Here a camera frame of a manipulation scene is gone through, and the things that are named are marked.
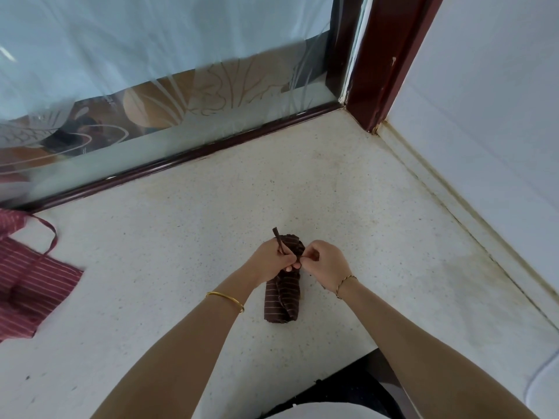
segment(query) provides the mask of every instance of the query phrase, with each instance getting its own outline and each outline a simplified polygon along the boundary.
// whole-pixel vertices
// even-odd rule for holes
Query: person's right hand
[[[346,276],[352,275],[342,251],[335,245],[319,239],[306,247],[300,261],[303,269],[333,293]]]

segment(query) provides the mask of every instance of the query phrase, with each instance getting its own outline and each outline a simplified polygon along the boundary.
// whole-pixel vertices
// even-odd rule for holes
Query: person's left hand
[[[296,269],[301,267],[297,256],[284,243],[282,247],[285,255],[280,251],[276,239],[263,242],[242,266],[247,274],[254,276],[256,286],[274,278],[282,269],[290,272],[293,267]]]

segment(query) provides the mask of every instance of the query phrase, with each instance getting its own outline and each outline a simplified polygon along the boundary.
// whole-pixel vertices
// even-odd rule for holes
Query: glass panel
[[[339,96],[325,85],[339,0],[10,3],[0,12],[15,35],[0,47],[6,206]]]

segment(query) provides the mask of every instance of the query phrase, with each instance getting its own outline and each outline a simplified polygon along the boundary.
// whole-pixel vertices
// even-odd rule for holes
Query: person's right arm
[[[334,293],[352,275],[339,248],[324,241],[307,246],[301,265]],[[491,376],[406,319],[356,278],[346,279],[338,295],[374,339],[425,419],[537,419]]]

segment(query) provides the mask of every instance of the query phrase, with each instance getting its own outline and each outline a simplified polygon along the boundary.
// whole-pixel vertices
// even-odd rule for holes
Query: gold bracelet
[[[244,306],[235,298],[231,297],[231,296],[227,296],[226,294],[221,294],[218,293],[217,291],[210,291],[209,293],[206,293],[206,297],[207,296],[220,296],[220,297],[224,297],[227,298],[229,300],[231,300],[232,302],[234,302],[237,306],[239,306],[241,308],[241,313],[244,312]]]
[[[345,282],[346,279],[348,278],[355,278],[357,279],[357,277],[355,275],[348,275],[346,276],[344,279],[342,279],[342,281],[338,284],[338,288],[336,288],[336,297],[338,297],[340,300],[342,299],[339,295],[338,295],[338,291],[340,290],[340,287],[342,286],[342,284]]]

